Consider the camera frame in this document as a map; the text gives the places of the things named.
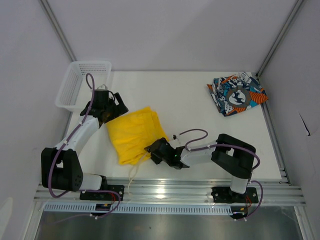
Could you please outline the yellow shorts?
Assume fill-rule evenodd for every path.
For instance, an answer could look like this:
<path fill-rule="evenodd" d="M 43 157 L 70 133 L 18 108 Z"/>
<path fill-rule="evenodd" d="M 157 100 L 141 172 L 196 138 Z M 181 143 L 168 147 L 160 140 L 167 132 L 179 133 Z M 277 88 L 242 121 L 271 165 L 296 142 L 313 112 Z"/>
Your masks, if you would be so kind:
<path fill-rule="evenodd" d="M 106 128 L 118 163 L 132 166 L 128 173 L 128 186 L 135 179 L 140 165 L 151 157 L 145 148 L 161 138 L 169 139 L 157 112 L 149 106 L 107 122 Z"/>

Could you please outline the colourful patterned shorts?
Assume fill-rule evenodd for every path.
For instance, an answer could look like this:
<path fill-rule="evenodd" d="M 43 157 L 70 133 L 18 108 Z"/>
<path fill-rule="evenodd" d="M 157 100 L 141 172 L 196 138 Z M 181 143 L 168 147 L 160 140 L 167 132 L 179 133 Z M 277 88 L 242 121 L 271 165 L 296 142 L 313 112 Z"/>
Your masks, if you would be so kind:
<path fill-rule="evenodd" d="M 247 72 L 214 78 L 207 88 L 218 112 L 225 117 L 252 109 L 269 99 L 258 80 Z"/>

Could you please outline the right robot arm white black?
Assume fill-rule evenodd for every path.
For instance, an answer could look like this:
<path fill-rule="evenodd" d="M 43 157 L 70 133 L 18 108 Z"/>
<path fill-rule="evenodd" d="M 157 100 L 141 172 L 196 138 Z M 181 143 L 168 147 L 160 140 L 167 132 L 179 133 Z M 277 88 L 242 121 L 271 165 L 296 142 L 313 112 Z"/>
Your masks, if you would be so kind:
<path fill-rule="evenodd" d="M 215 142 L 196 148 L 187 145 L 174 148 L 165 138 L 160 138 L 144 150 L 150 154 L 155 164 L 165 162 L 178 170 L 193 165 L 215 163 L 231 175 L 228 196 L 234 202 L 246 197 L 252 172 L 261 162 L 255 147 L 224 133 L 221 133 Z"/>

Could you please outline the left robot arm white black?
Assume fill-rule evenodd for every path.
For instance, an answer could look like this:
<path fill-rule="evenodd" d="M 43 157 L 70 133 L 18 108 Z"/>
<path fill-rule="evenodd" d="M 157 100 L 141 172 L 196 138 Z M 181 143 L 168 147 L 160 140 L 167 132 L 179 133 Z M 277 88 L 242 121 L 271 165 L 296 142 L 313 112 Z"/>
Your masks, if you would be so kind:
<path fill-rule="evenodd" d="M 104 177 L 84 173 L 79 154 L 88 140 L 104 124 L 126 114 L 128 108 L 121 95 L 106 89 L 96 89 L 91 100 L 80 112 L 77 125 L 71 133 L 54 147 L 41 152 L 41 182 L 54 198 L 68 192 L 90 191 L 97 200 L 108 196 Z"/>

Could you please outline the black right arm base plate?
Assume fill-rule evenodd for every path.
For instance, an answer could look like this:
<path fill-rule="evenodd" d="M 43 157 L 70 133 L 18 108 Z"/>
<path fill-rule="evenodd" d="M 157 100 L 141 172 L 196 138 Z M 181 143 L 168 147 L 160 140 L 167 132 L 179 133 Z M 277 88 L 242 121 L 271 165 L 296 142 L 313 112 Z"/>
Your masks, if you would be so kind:
<path fill-rule="evenodd" d="M 226 186 L 215 186 L 211 188 L 211 195 L 214 203 L 223 204 L 245 204 L 249 198 L 249 202 L 257 204 L 259 202 L 257 190 L 255 187 L 247 187 L 243 194 L 231 191 Z"/>

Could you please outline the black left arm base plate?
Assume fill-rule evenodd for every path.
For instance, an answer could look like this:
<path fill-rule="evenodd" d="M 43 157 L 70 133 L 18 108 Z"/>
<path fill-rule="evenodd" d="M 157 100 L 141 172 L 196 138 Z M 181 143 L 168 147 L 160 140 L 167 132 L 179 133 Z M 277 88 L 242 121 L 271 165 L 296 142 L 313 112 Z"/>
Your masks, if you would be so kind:
<path fill-rule="evenodd" d="M 115 195 L 118 193 L 120 196 L 120 201 L 123 200 L 124 193 L 125 193 L 125 186 L 112 184 L 106 187 L 106 190 L 97 190 L 93 191 L 85 191 L 84 193 L 80 194 L 79 199 L 82 201 L 118 201 L 119 198 Z"/>

